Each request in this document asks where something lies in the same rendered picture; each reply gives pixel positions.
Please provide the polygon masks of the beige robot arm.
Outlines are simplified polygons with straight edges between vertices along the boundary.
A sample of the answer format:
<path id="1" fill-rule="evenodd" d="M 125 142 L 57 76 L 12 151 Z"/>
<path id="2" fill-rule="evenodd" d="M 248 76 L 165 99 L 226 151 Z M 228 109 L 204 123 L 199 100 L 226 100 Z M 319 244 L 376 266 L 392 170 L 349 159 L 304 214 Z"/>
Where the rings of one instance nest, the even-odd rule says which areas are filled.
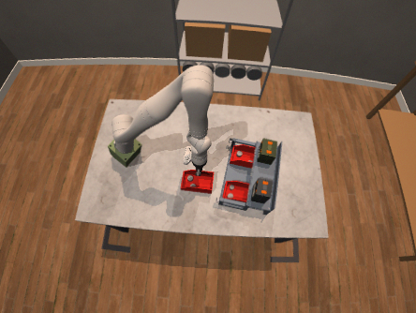
<path id="1" fill-rule="evenodd" d="M 190 161 L 203 165 L 212 145 L 206 135 L 207 112 L 213 92 L 214 75 L 210 68 L 202 65 L 188 68 L 168 86 L 145 100 L 137 109 L 134 118 L 121 114 L 112 119 L 114 148 L 122 154 L 131 152 L 134 139 L 148 128 L 166 120 L 183 100 L 189 124 L 186 138 L 192 145 L 186 147 L 183 162 L 185 165 Z"/>

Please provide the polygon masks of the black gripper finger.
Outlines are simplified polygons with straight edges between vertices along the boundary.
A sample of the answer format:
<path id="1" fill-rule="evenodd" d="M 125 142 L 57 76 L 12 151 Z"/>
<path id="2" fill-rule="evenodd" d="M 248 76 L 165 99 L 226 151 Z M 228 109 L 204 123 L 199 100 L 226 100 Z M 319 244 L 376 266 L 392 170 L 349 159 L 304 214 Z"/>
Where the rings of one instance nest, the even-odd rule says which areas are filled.
<path id="1" fill-rule="evenodd" d="M 203 168 L 203 167 L 202 167 Z M 198 169 L 198 170 L 196 170 L 197 172 L 196 172 L 196 176 L 201 176 L 201 171 L 202 171 L 202 168 L 201 168 L 201 170 L 200 169 Z"/>

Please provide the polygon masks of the black tool case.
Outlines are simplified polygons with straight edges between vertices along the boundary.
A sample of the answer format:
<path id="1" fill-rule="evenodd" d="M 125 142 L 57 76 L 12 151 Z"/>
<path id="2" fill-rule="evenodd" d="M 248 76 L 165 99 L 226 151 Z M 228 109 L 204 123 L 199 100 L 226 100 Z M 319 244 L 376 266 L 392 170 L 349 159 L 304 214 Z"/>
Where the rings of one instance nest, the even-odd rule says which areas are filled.
<path id="1" fill-rule="evenodd" d="M 253 199 L 251 198 L 251 200 L 255 202 L 266 203 L 272 195 L 273 181 L 261 178 L 258 180 L 253 186 L 253 189 L 255 189 L 252 193 L 253 196 L 251 196 Z"/>

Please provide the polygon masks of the olive green tool case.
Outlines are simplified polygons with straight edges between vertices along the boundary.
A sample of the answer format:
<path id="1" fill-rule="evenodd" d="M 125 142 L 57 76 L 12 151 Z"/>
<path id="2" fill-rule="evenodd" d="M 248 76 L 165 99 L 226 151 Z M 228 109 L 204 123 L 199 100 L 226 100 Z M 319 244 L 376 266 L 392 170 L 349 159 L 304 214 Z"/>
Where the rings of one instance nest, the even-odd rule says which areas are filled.
<path id="1" fill-rule="evenodd" d="M 272 164 L 276 158 L 277 142 L 262 139 L 262 145 L 260 146 L 260 154 L 257 162 Z"/>

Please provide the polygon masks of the grey metal shelf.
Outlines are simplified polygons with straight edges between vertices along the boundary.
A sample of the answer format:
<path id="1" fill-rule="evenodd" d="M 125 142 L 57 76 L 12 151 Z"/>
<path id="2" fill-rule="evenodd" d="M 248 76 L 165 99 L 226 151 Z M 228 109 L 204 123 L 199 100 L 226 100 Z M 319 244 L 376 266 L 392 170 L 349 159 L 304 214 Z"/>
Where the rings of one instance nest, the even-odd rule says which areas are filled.
<path id="1" fill-rule="evenodd" d="M 280 161 L 281 161 L 282 142 L 277 146 L 276 158 L 275 158 L 275 161 L 271 165 L 257 162 L 260 142 L 257 141 L 257 143 L 255 143 L 255 142 L 248 142 L 244 140 L 230 138 L 229 143 L 231 143 L 230 155 L 229 155 L 227 169 L 225 172 L 225 177 L 224 177 L 223 186 L 221 190 L 222 195 L 220 194 L 220 199 L 216 198 L 215 202 L 217 202 L 219 205 L 223 205 L 223 206 L 227 206 L 227 207 L 231 207 L 235 209 L 240 209 L 240 210 L 245 210 L 245 211 L 248 208 L 252 208 L 252 207 L 253 207 L 252 209 L 258 208 L 257 210 L 262 209 L 261 211 L 263 211 L 264 215 L 268 215 L 270 212 L 272 212 L 275 209 L 278 179 L 279 179 L 279 170 L 280 170 Z M 253 147 L 255 147 L 255 144 L 256 144 L 252 169 L 243 167 L 243 166 L 230 164 L 232 148 L 234 145 L 237 145 L 235 143 L 240 143 L 240 144 L 249 145 Z M 281 146 L 281 151 L 280 151 L 280 146 Z M 278 165 L 279 165 L 279 168 L 278 168 Z M 266 179 L 266 180 L 273 180 L 272 195 L 271 195 L 271 198 L 266 203 L 260 203 L 260 202 L 255 202 L 251 200 L 253 186 L 259 178 Z M 246 206 L 245 206 L 245 202 L 222 198 L 226 181 L 239 181 L 239 182 L 244 182 L 248 184 L 250 183 L 248 194 L 247 194 Z M 277 185 L 276 185 L 276 182 L 277 182 Z"/>

